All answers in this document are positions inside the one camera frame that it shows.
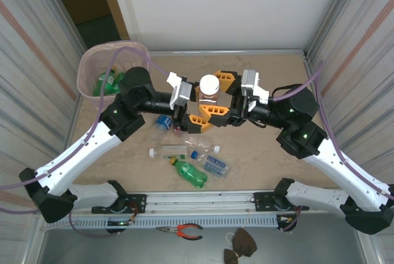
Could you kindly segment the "purple grape label bottle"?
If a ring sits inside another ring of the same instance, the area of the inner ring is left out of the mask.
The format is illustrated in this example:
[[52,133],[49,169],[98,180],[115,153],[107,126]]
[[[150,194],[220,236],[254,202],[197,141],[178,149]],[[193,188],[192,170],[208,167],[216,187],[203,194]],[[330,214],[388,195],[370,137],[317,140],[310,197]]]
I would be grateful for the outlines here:
[[203,76],[199,82],[198,103],[216,105],[220,96],[220,82],[213,74]]

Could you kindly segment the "clear bottle white cap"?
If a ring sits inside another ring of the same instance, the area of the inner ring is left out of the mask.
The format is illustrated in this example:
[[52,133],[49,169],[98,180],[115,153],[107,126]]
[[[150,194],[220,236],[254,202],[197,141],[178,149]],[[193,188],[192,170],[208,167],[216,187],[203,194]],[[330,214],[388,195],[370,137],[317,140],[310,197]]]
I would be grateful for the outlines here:
[[182,141],[190,149],[194,149],[199,153],[219,153],[221,149],[220,145],[216,145],[211,142],[207,137],[203,137],[200,135],[185,135],[182,137]]

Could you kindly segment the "small blue label bottle white cap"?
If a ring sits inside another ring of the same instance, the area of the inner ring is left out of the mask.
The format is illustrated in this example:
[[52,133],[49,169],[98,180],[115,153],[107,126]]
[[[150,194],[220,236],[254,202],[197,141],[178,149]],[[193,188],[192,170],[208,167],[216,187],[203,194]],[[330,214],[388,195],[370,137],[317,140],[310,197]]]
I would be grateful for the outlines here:
[[172,119],[166,115],[160,115],[154,124],[153,142],[159,143],[161,139],[168,133],[172,126]]

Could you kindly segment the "clear bottle green leaf label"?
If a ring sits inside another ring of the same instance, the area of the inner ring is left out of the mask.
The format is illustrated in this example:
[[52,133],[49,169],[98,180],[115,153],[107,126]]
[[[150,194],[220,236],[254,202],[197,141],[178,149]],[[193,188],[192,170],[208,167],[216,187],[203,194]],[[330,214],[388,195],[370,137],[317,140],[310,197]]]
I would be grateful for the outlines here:
[[186,159],[188,157],[188,149],[185,145],[160,145],[155,148],[150,148],[148,155],[152,159],[171,159],[173,157]]

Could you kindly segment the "clear bottle blue cap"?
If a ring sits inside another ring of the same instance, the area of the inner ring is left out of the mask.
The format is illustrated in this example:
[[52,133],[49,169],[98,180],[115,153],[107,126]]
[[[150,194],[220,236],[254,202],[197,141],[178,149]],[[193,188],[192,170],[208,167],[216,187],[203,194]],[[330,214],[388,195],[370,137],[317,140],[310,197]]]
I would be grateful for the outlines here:
[[192,160],[200,164],[205,171],[215,175],[216,177],[224,178],[229,172],[228,163],[214,154],[207,152],[199,153],[194,150],[191,152],[190,157]]

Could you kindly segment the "ribbed translucent plastic bin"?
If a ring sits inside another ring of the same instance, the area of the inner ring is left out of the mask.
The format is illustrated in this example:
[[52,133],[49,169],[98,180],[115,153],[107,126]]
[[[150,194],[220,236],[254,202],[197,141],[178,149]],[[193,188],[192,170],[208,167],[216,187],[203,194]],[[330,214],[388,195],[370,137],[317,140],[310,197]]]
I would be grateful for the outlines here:
[[87,50],[82,56],[77,76],[77,88],[85,99],[89,100],[96,109],[104,110],[115,99],[116,94],[104,95],[103,106],[100,106],[100,96],[94,97],[93,90],[99,76],[108,68],[116,67],[119,73],[133,67],[144,67],[148,71],[152,66],[148,49],[139,42],[115,41],[96,45]]

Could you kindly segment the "black controller board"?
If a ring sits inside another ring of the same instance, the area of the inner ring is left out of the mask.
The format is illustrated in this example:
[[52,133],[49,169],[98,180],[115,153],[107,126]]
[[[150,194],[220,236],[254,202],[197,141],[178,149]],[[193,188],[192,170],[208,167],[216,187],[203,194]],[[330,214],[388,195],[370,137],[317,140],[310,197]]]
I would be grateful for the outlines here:
[[125,231],[127,227],[131,226],[133,223],[133,218],[129,218],[127,220],[109,220],[107,221],[107,227],[105,230],[108,234],[118,234]]
[[281,233],[291,232],[296,226],[299,219],[298,214],[291,215],[277,215],[277,229]]

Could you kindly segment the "brown cloth mask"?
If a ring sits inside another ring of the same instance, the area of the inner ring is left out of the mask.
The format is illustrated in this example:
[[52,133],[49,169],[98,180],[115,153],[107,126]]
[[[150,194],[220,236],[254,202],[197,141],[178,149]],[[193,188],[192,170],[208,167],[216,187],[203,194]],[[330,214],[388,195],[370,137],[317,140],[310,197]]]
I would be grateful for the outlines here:
[[233,237],[233,249],[240,257],[251,257],[257,251],[253,237],[244,229],[238,228]]

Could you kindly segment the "small brown cloth pouch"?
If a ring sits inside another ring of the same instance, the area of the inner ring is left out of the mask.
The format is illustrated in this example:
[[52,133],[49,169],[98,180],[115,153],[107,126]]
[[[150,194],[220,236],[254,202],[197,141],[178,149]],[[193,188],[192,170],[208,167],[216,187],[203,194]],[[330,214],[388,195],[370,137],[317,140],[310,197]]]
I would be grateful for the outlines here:
[[224,249],[223,260],[225,264],[238,264],[239,256],[234,250]]

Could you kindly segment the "thin aluminium frame bar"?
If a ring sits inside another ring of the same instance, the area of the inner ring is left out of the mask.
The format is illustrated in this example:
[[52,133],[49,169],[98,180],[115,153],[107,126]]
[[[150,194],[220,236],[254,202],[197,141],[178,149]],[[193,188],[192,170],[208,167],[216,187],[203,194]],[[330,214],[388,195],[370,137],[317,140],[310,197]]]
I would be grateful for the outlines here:
[[246,50],[154,50],[152,57],[221,56],[221,55],[303,55],[302,49],[246,49]]

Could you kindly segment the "aluminium mounting rail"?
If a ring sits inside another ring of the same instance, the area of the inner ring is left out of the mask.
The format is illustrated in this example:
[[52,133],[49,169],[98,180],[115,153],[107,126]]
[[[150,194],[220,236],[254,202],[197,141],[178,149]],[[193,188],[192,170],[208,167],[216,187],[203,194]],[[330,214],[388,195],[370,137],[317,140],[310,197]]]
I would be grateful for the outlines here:
[[[134,194],[147,195],[144,214],[182,215],[256,212],[253,203],[249,201],[255,192],[264,191],[186,191]],[[295,206],[302,205],[303,211],[323,211],[342,215],[343,212],[339,206],[345,203],[347,198],[348,195],[340,190],[319,189],[317,193],[312,193],[312,189],[308,187],[297,194],[290,203]]]

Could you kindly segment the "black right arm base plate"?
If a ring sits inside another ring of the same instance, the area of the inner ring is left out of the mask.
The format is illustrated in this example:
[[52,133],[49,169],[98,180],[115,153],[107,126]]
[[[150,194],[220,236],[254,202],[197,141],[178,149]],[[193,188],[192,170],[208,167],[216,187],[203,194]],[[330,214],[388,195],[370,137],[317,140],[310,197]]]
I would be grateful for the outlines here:
[[253,203],[256,212],[297,212],[298,207],[289,200],[273,191],[255,192],[249,200]]

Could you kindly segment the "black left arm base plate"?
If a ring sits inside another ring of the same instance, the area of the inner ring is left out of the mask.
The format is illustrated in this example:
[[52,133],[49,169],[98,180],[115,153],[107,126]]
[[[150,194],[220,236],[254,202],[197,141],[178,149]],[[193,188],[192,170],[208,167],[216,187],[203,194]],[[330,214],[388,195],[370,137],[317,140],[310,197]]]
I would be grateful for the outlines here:
[[147,206],[146,194],[128,194],[126,196],[126,204],[122,210],[115,211],[109,207],[93,207],[93,214],[144,214]]

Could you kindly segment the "orange handled pliers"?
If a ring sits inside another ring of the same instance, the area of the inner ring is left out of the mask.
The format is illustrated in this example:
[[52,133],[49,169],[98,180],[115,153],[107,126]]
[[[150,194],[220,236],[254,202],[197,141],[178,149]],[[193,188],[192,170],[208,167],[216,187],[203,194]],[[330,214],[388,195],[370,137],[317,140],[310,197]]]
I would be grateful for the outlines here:
[[174,233],[178,237],[181,237],[181,238],[186,239],[188,241],[198,241],[203,238],[202,236],[190,236],[190,235],[185,234],[183,232],[183,230],[187,229],[187,228],[196,228],[199,230],[203,229],[202,226],[197,225],[195,223],[187,223],[187,224],[177,225],[177,226],[160,226],[160,227],[156,227],[156,230],[160,230],[165,233]]

